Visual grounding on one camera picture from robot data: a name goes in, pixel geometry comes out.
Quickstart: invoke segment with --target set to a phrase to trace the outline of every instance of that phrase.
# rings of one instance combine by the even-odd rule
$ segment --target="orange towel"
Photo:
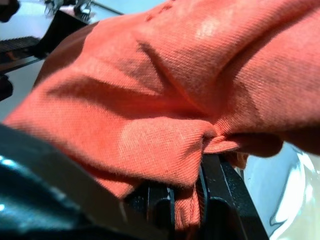
[[[171,0],[106,19],[61,43],[5,123],[119,198],[145,179],[179,186],[177,228],[187,229],[199,223],[203,152],[270,156],[289,141],[320,154],[319,7]]]

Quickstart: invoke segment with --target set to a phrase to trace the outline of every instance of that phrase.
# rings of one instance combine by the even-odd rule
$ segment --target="white surface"
[[[43,63],[43,60],[38,61],[6,74],[9,76],[9,80],[13,84],[13,95],[3,101],[0,101],[1,122],[29,94]]]
[[[135,14],[147,11],[165,0],[94,0],[124,14]]]

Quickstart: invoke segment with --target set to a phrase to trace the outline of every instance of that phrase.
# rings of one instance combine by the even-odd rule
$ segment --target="towel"
[[[319,22],[319,0],[170,0],[108,18],[67,37],[4,122],[119,198],[145,180],[176,186],[188,230],[203,153],[241,168],[283,141],[320,154]]]

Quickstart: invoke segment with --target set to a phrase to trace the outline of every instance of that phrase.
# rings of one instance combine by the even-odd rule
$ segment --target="knit fabric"
[[[271,156],[283,141],[320,154],[319,6],[171,0],[89,25],[47,58],[5,123],[119,198],[145,180],[177,186],[176,227],[188,229],[203,152],[242,168],[239,153]]]

